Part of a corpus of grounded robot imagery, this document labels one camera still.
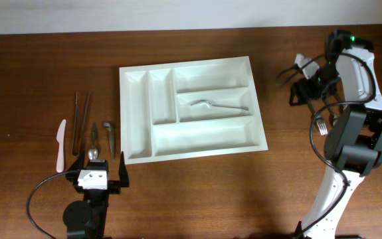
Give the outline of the pink plastic knife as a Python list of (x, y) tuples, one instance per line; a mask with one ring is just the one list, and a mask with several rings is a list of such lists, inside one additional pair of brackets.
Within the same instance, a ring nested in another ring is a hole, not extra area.
[(66, 129), (66, 120), (63, 119), (59, 125), (56, 140), (58, 142), (58, 154), (56, 159), (56, 172), (61, 173), (64, 171), (64, 135)]

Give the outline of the silver fork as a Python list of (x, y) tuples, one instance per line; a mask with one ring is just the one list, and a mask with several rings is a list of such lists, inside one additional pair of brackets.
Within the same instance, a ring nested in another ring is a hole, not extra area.
[(211, 102), (209, 100), (197, 100), (197, 101), (191, 102), (190, 106), (196, 106), (198, 104), (205, 104), (205, 105), (208, 105), (209, 107), (230, 108), (230, 109), (248, 111), (247, 107), (220, 105), (220, 104), (216, 104), (214, 102)]
[(320, 133), (320, 135), (322, 136), (325, 136), (328, 134), (328, 129), (327, 129), (327, 125), (326, 125), (326, 122), (324, 120), (324, 118), (322, 116), (315, 116), (315, 109), (311, 103), (311, 101), (308, 101), (307, 103), (308, 105), (308, 108), (310, 109), (311, 113), (312, 113), (312, 119), (315, 119), (315, 125)]

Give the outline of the white plastic cutlery tray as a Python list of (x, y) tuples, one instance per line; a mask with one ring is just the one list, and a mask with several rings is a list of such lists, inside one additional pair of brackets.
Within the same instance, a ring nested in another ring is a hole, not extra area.
[(128, 165), (268, 149), (247, 56), (121, 67), (119, 83)]

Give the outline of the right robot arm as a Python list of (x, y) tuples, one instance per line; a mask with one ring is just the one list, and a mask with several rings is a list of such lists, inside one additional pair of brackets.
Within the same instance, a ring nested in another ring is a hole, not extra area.
[(293, 238), (335, 238), (352, 194), (382, 164), (382, 95), (373, 43), (335, 30), (322, 56), (324, 66), (298, 54), (291, 67), (304, 77), (291, 85), (289, 104), (308, 106), (310, 129), (326, 137), (324, 150), (314, 151), (326, 164), (322, 185)]

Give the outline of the small silver teaspoon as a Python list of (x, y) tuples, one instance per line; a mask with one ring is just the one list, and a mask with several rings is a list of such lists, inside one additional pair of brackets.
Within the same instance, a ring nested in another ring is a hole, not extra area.
[(88, 150), (89, 160), (95, 160), (98, 158), (99, 152), (98, 152), (98, 148), (96, 146), (97, 138), (98, 138), (98, 132), (97, 132), (96, 123), (94, 122), (92, 124), (92, 136), (91, 136), (92, 144), (91, 144), (90, 149)]

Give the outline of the small bent metal spoon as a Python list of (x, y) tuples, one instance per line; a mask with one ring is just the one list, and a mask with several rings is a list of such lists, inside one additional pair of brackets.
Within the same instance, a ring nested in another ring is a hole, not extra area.
[(109, 137), (109, 142), (110, 142), (110, 155), (111, 155), (112, 161), (115, 161), (115, 154), (116, 154), (116, 149), (115, 149), (115, 128), (108, 121), (105, 121), (103, 123), (103, 126), (108, 131), (108, 137)]

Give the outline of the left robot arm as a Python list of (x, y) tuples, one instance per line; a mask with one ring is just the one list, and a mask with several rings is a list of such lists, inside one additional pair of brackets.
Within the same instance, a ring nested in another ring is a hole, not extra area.
[(83, 194), (82, 200), (70, 203), (64, 210), (62, 219), (68, 238), (104, 237), (109, 196), (120, 194), (122, 188), (130, 185), (123, 153), (118, 168), (120, 179), (109, 180), (108, 171), (107, 161), (94, 159), (85, 164), (80, 155), (66, 172), (66, 179), (76, 192)]

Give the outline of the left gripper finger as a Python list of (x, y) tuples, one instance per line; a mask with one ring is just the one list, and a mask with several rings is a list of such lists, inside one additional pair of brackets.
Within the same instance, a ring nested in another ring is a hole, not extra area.
[(84, 161), (85, 161), (85, 152), (80, 151), (78, 155), (76, 155), (74, 163), (68, 168), (68, 171), (79, 171), (84, 168)]
[(125, 163), (125, 156), (124, 152), (121, 152), (120, 155), (120, 164), (119, 164), (119, 178), (120, 178), (120, 186), (121, 187), (129, 187), (130, 186), (130, 178), (128, 175), (128, 171), (126, 168), (126, 163)]

